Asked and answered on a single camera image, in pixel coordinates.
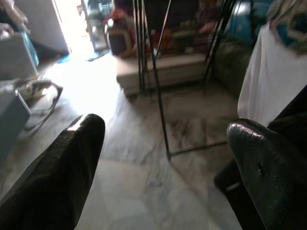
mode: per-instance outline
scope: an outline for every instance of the clothing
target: clothing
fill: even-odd
[[[307,85],[307,55],[279,43],[266,24],[260,30],[238,102],[240,118],[265,126]]]

